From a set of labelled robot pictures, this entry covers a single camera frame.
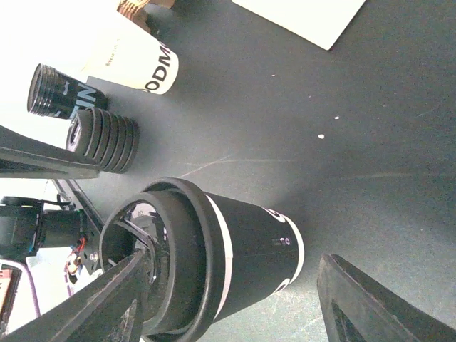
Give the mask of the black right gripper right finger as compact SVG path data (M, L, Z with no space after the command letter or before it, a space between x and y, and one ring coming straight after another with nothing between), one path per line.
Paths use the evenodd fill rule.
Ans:
M433 318L337 254L322 254L318 296L329 341L454 341Z

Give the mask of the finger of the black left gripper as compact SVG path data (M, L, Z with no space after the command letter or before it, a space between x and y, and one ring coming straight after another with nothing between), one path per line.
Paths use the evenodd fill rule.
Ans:
M92 159L1 127L1 177L26 179L97 178Z

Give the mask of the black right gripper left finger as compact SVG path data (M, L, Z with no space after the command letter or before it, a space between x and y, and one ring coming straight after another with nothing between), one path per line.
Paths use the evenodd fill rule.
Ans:
M147 258L136 252L3 341L139 341Z

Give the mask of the black plastic cup lid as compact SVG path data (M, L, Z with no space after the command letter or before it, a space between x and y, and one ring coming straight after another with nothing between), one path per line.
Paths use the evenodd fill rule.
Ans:
M233 248L213 196L166 177L124 201L100 236L103 270L145 254L141 334L154 341L197 341L219 317L232 280Z

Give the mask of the blue checkered paper bag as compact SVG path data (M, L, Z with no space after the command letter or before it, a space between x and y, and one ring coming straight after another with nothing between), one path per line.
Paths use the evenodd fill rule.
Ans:
M364 0L237 0L235 4L328 51Z

